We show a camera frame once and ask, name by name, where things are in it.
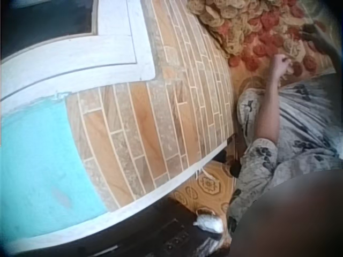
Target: white trim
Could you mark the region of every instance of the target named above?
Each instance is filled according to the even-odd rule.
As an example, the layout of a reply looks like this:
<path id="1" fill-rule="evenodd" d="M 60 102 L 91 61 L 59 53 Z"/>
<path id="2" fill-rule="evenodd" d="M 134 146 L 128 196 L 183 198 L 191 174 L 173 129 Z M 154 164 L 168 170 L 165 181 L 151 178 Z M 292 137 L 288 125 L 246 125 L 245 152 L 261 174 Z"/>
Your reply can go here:
<path id="1" fill-rule="evenodd" d="M 62 38 L 3 62 L 2 114 L 56 93 L 155 77 L 140 0 L 99 0 L 98 10 L 101 35 Z M 118 21 L 113 13 L 125 10 Z M 117 26 L 109 26 L 114 18 Z"/>
<path id="2" fill-rule="evenodd" d="M 163 196 L 167 195 L 172 190 L 176 189 L 183 182 L 189 179 L 197 170 L 200 170 L 202 167 L 204 167 L 226 146 L 227 142 L 225 141 L 202 160 L 193 164 L 191 167 L 188 167 L 175 178 L 172 178 L 165 184 L 161 185 L 142 198 L 139 198 L 135 202 L 132 202 L 112 213 L 105 213 L 92 220 L 82 222 L 67 229 L 59 230 L 46 235 L 13 241 L 6 244 L 5 249 L 9 251 L 10 254 L 17 254 L 24 251 L 52 247 L 90 236 L 110 226 L 113 226 L 120 221 L 123 221 L 124 219 L 138 213 L 147 206 L 161 199 Z"/>

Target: brick-pattern tile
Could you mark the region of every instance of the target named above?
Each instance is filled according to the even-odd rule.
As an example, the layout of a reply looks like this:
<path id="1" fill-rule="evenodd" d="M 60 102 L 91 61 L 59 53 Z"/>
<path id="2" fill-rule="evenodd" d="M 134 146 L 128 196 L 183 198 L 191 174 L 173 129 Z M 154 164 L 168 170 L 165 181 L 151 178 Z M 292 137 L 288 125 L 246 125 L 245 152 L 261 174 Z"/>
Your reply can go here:
<path id="1" fill-rule="evenodd" d="M 114 86 L 116 99 L 123 122 L 123 128 L 134 157 L 143 155 L 139 132 L 137 129 L 133 107 L 130 100 L 128 84 L 117 84 Z"/>
<path id="2" fill-rule="evenodd" d="M 155 79 L 104 85 L 66 101 L 80 158 L 111 211 L 173 179 L 234 133 L 227 61 L 187 0 L 141 3 Z"/>

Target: sleeve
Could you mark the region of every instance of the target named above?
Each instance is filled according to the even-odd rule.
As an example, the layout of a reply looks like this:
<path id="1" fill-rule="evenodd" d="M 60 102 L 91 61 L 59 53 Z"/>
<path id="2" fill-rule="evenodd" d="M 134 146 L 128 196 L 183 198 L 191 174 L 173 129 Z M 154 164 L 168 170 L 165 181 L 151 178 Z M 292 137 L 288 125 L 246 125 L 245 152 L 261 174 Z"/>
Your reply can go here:
<path id="1" fill-rule="evenodd" d="M 264 193 L 271 181 L 277 156 L 276 145 L 264 138 L 256 139 L 245 151 L 227 214 L 228 231 L 231 236 L 243 214 Z"/>

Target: turquoise wall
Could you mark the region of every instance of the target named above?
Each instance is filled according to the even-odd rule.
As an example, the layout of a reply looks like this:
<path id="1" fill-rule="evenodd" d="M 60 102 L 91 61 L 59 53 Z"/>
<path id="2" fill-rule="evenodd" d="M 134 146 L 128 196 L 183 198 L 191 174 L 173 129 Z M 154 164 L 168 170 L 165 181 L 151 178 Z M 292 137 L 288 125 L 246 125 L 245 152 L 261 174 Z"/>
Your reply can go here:
<path id="1" fill-rule="evenodd" d="M 3 241 L 106 212 L 75 147 L 64 100 L 44 100 L 3 117 L 0 155 Z"/>

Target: white frame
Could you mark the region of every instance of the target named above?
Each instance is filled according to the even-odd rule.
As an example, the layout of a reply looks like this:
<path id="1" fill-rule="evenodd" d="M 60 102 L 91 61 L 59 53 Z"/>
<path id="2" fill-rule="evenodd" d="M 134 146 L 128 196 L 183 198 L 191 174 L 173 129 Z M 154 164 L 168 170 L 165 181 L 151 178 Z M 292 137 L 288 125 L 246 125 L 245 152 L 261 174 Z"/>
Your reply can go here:
<path id="1" fill-rule="evenodd" d="M 92 33 L 42 42 L 2 61 L 3 115 L 42 97 L 155 77 L 140 0 L 94 0 L 93 10 Z"/>

